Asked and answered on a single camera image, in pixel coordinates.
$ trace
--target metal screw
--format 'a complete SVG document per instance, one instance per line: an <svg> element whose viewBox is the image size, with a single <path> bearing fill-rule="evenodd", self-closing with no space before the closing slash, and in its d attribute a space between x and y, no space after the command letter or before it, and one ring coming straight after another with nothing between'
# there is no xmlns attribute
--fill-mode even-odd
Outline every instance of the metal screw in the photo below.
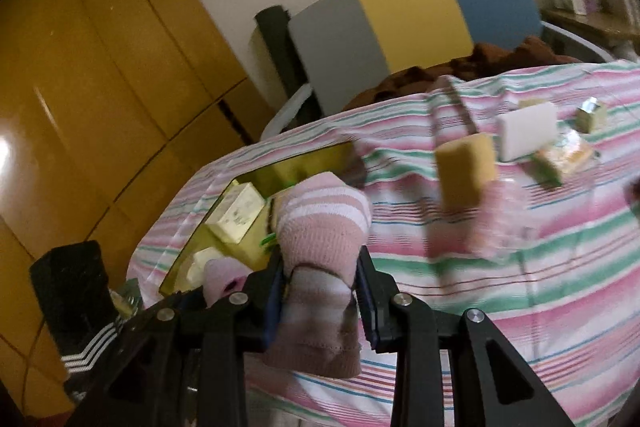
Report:
<svg viewBox="0 0 640 427"><path fill-rule="evenodd" d="M484 312L471 308L466 311L466 318L468 318L471 322L482 322L484 321Z"/></svg>
<svg viewBox="0 0 640 427"><path fill-rule="evenodd" d="M413 300L414 298L408 293L396 293L394 295L394 302L398 306L408 306Z"/></svg>
<svg viewBox="0 0 640 427"><path fill-rule="evenodd" d="M243 292L236 292L229 295L229 302L236 306L241 306L249 300L249 296Z"/></svg>
<svg viewBox="0 0 640 427"><path fill-rule="evenodd" d="M162 322L174 320L175 312L171 308L162 308L157 314L156 319Z"/></svg>

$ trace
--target chair backrest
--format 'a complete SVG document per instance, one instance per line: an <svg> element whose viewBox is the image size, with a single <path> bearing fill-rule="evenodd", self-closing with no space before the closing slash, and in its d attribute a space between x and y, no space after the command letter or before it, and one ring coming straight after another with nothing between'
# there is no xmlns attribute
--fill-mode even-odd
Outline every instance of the chair backrest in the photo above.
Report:
<svg viewBox="0 0 640 427"><path fill-rule="evenodd" d="M319 0L289 22L325 114L396 71L469 55L476 42L511 50L541 31L533 0Z"/></svg>

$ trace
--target striped bedsheet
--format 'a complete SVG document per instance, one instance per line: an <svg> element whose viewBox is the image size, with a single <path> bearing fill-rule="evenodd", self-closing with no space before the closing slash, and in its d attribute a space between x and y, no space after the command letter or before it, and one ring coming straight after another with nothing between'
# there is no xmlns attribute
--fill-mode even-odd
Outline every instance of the striped bedsheet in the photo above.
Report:
<svg viewBox="0 0 640 427"><path fill-rule="evenodd" d="M308 124L201 169L131 259L128 276L141 282L145 303L159 299L164 275L231 179L350 140L367 169L374 209L368 246L376 267L435 309L475 306L489 313L577 426L615 413L640 377L640 209L625 199L640 176L640 68L624 61L569 64L448 84ZM526 158L498 166L529 193L528 219L538 237L500 263L456 253L473 212L440 212L433 150L469 133L493 132L497 114L528 98L554 102L567 126L590 96L609 107L609 120L588 136L599 158L587 168L551 190L535 182ZM247 381L274 407L315 423L388 426L395 356L371 352L364 337L362 346L363 372L351 380L278 371L247 357Z"/></svg>

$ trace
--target white eraser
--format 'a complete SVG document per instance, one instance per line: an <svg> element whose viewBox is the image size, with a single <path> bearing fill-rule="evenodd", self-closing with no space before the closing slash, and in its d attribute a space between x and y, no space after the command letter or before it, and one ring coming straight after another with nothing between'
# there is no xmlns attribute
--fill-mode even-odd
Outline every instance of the white eraser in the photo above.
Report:
<svg viewBox="0 0 640 427"><path fill-rule="evenodd" d="M551 102L498 115L500 161L531 154L558 137L558 113Z"/></svg>
<svg viewBox="0 0 640 427"><path fill-rule="evenodd" d="M216 247L205 248L193 254L193 262L204 270L204 266L212 259L220 259L225 255Z"/></svg>
<svg viewBox="0 0 640 427"><path fill-rule="evenodd" d="M204 282L204 266L212 259L224 257L224 254L215 247L205 248L193 254L191 266L187 271L187 281L193 287L202 286Z"/></svg>

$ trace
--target brown blanket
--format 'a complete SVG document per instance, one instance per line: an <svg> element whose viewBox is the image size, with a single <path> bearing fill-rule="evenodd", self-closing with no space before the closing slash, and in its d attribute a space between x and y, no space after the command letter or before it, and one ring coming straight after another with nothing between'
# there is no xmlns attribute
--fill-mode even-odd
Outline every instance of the brown blanket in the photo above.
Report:
<svg viewBox="0 0 640 427"><path fill-rule="evenodd" d="M378 87L367 89L348 103L344 110L364 107L370 103L389 100L407 94L428 92L436 79L443 74L452 74L462 80L475 80L506 71L554 66L580 62L577 58L556 55L549 46L537 37L527 37L514 51L509 52L493 44L476 44L468 57L454 58L445 64L431 68L414 66L389 75Z"/></svg>

